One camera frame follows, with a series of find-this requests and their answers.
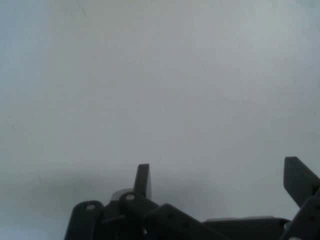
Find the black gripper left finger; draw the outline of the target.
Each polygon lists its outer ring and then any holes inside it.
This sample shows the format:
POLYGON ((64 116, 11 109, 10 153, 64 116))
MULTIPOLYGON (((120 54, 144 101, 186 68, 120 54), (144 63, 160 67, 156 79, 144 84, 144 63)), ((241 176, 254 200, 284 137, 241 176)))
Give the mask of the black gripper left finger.
POLYGON ((149 164, 137 167, 132 189, 103 205, 89 200, 72 210, 66 240, 224 240, 226 237, 170 204, 151 200, 149 164))

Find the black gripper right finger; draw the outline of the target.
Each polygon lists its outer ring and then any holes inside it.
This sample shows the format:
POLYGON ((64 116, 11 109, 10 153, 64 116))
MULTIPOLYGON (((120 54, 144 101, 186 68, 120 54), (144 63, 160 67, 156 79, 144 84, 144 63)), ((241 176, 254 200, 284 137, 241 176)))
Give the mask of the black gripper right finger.
POLYGON ((285 228, 282 240, 320 238, 320 178, 298 157, 284 159, 283 186, 299 207, 285 228))

